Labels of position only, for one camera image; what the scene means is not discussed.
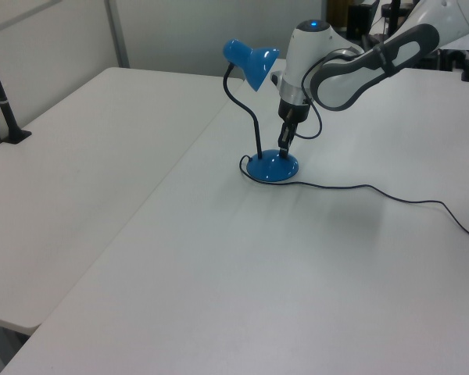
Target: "white wall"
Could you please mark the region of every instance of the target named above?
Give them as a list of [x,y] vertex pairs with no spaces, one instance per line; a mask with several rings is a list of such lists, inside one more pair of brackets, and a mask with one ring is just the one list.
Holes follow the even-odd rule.
[[117,65],[104,0],[62,0],[0,31],[0,78],[20,127]]
[[286,56],[300,22],[326,16],[325,0],[116,0],[130,66],[221,76],[224,43],[277,47]]

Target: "table surface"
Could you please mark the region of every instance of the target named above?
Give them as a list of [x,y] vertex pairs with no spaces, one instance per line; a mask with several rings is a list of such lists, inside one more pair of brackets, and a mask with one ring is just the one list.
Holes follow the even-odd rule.
[[108,69],[0,145],[0,325],[45,320],[226,103],[221,82]]
[[[275,147],[276,90],[237,96]],[[458,74],[404,70],[321,113],[297,179],[442,199],[469,229]],[[227,104],[4,374],[469,374],[469,237],[435,205],[253,183],[252,132]]]

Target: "lamp shade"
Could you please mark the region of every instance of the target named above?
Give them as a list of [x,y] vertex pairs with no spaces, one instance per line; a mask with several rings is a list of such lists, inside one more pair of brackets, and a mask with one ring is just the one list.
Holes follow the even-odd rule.
[[252,49],[237,39],[231,39],[224,46],[223,53],[227,61],[243,70],[247,82],[257,91],[280,51],[276,48]]

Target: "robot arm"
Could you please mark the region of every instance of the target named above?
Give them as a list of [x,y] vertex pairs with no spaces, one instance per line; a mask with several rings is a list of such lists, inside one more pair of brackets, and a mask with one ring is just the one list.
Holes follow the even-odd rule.
[[311,95],[326,109],[347,109],[371,86],[467,34],[469,0],[421,0],[385,43],[351,62],[325,63],[311,79]]
[[301,23],[288,45],[285,71],[271,75],[281,97],[278,114],[284,120],[278,139],[281,155],[286,157],[298,123],[309,113],[301,83],[320,106],[341,111],[371,86],[467,34],[469,0],[421,0],[392,37],[367,53],[328,23]]

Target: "cable clip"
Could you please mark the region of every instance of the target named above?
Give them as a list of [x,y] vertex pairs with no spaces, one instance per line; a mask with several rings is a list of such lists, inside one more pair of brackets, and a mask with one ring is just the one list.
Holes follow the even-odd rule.
[[381,42],[372,49],[378,57],[378,60],[381,63],[381,68],[384,70],[384,73],[387,77],[392,77],[398,73],[396,71],[396,67],[392,64],[392,60],[389,58],[388,51],[384,43]]

